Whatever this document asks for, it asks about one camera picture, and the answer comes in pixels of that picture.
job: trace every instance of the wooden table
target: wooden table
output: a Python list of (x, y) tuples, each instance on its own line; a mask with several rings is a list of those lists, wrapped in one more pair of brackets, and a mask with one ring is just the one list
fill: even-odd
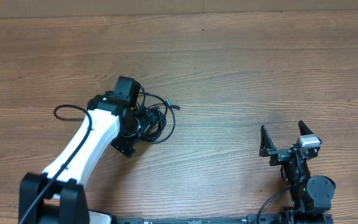
[[(55, 119), (54, 107), (86, 106), (119, 75), (183, 111), (167, 142), (139, 144), (132, 159), (106, 150), (89, 208), (256, 213), (285, 187), (258, 155), (260, 126), (284, 148), (302, 119), (324, 142), (310, 171), (337, 183), (334, 220), (358, 223), (358, 11), (0, 20), (0, 223), (17, 223), (21, 178), (42, 172), (79, 128)], [(281, 197), (264, 212), (289, 204)]]

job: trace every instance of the table surface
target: table surface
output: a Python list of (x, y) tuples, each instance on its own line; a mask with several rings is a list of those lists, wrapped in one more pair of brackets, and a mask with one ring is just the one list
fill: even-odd
[[(0, 223), (17, 223), (21, 178), (42, 172), (80, 126), (55, 119), (54, 107), (86, 106), (119, 75), (183, 110), (165, 143), (136, 145), (132, 159), (106, 149), (89, 208), (256, 213), (285, 187), (280, 168), (259, 157), (260, 126), (284, 148), (302, 119), (324, 142), (312, 175), (337, 183), (330, 213), (358, 223), (358, 11), (0, 20)], [(280, 197), (265, 213), (289, 204)]]

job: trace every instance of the wall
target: wall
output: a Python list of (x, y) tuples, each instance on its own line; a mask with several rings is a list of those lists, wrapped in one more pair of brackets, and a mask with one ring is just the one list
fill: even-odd
[(358, 9), (358, 0), (0, 0), (0, 18)]

